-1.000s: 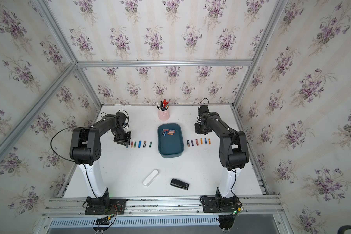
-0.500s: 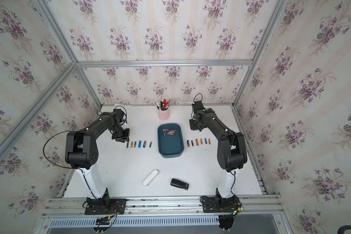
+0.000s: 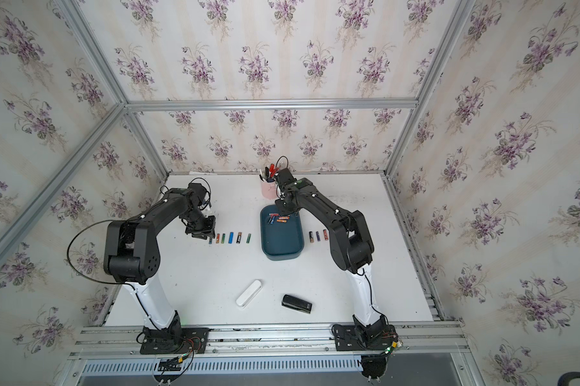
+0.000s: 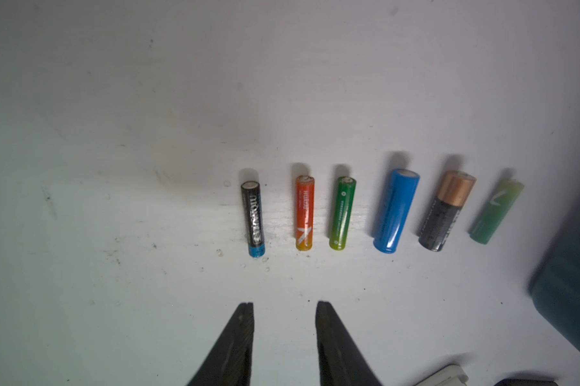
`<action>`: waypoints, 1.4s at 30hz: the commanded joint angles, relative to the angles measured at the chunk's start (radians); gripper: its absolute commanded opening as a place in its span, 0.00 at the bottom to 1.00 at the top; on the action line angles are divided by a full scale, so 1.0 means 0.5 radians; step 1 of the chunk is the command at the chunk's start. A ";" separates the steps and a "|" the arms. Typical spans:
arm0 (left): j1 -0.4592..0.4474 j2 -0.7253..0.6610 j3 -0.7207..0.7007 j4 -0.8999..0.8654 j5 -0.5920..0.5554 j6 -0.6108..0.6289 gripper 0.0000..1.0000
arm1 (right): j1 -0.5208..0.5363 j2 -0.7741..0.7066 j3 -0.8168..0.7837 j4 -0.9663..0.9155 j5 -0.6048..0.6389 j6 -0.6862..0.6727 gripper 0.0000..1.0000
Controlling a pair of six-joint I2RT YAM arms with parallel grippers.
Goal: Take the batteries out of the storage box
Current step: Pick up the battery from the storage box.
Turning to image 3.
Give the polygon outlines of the teal plastic storage box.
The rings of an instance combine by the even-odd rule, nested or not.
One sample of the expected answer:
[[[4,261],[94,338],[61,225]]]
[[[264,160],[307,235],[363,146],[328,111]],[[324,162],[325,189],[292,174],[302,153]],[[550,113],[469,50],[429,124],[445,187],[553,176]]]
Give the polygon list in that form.
[[[304,236],[298,213],[280,216],[273,204],[261,209],[259,219],[261,248],[269,260],[281,262],[301,255]]]

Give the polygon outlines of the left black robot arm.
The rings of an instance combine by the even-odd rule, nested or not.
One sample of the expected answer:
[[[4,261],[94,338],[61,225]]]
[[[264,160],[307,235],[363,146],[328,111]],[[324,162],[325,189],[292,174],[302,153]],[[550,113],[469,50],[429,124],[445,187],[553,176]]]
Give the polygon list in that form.
[[[170,305],[157,276],[161,268],[157,236],[179,219],[186,235],[205,241],[213,239],[216,218],[203,213],[210,202],[210,185],[196,178],[187,188],[169,188],[140,215],[108,225],[103,270],[117,284],[127,286],[140,307],[148,336],[177,339],[182,334],[180,316]]]

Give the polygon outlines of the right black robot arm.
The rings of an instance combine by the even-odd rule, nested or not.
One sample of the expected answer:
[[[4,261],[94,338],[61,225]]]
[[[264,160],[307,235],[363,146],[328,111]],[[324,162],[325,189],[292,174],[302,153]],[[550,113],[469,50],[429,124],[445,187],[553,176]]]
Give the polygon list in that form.
[[[333,262],[350,280],[356,335],[365,339],[383,335],[388,318],[377,307],[371,267],[375,246],[365,216],[335,204],[309,179],[295,178],[288,168],[278,171],[274,180],[279,190],[276,206],[280,213],[306,210],[324,225]]]

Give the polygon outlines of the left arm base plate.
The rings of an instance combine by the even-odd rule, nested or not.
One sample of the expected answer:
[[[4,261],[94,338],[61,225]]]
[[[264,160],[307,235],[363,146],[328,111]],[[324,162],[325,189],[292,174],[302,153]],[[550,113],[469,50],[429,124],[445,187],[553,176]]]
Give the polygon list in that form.
[[[144,328],[136,338],[141,355],[203,354],[209,337],[209,328],[183,328],[181,334]]]

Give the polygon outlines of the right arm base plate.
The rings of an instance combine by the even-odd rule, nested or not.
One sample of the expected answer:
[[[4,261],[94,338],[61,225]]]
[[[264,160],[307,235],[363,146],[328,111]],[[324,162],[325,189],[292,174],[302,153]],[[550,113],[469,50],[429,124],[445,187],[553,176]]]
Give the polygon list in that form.
[[[370,351],[388,354],[402,346],[399,335],[392,325],[334,324],[330,331],[337,352]]]

